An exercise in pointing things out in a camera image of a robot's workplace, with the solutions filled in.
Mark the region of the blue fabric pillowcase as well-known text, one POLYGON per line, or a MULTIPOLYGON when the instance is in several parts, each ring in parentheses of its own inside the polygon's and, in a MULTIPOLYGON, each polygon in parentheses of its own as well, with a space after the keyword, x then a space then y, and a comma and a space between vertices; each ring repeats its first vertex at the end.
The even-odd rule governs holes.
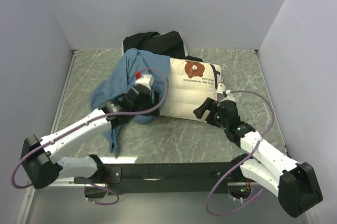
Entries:
POLYGON ((161 74, 167 79, 170 72, 170 57, 153 54, 148 51, 131 48, 127 50, 117 62, 107 80, 101 82, 91 93, 90 110, 97 109, 102 103, 116 96, 127 93, 135 83, 136 72, 142 70, 145 74, 152 74, 154 83, 152 92, 158 92, 164 97, 165 86, 161 74))

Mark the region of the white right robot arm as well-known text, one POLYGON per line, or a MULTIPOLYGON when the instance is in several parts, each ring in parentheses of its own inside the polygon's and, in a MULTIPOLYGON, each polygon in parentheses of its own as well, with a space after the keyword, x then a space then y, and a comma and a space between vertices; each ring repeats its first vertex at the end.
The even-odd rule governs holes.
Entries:
POLYGON ((218 180, 210 193, 231 174, 236 181, 253 180, 275 196, 283 210, 296 218, 322 202, 323 195, 314 171, 307 162, 299 163, 269 144, 251 125, 241 120, 234 98, 218 102, 207 98, 193 111, 200 119, 223 128, 227 138, 246 151, 244 158, 218 180))

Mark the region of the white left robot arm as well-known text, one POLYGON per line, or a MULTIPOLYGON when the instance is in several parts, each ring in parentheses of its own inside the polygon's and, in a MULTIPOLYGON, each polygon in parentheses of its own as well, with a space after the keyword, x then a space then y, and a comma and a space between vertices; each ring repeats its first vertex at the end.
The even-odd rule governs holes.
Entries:
POLYGON ((36 135, 24 140, 20 165, 31 186, 43 189, 57 179, 89 178, 98 183, 105 178, 105 164, 91 154, 84 158, 68 158, 66 154, 92 137, 117 129, 137 115, 158 114, 163 99, 157 92, 139 84, 126 94, 103 102, 85 118, 42 138, 36 135))

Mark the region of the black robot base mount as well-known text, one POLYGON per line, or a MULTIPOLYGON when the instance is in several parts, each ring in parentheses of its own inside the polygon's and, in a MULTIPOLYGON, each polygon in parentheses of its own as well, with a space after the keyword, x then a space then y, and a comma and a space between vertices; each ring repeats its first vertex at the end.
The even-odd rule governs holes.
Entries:
POLYGON ((233 166, 232 162, 107 164, 105 173, 90 181, 107 184, 119 195, 209 192, 233 166))

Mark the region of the cream white pillow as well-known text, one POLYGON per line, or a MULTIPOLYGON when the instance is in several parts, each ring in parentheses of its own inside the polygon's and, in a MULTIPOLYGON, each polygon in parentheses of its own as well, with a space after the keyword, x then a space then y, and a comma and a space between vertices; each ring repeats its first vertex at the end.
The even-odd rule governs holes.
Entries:
POLYGON ((161 116, 198 120, 193 111, 207 98, 216 100, 224 89, 222 68, 217 64, 170 59, 168 94, 161 116))

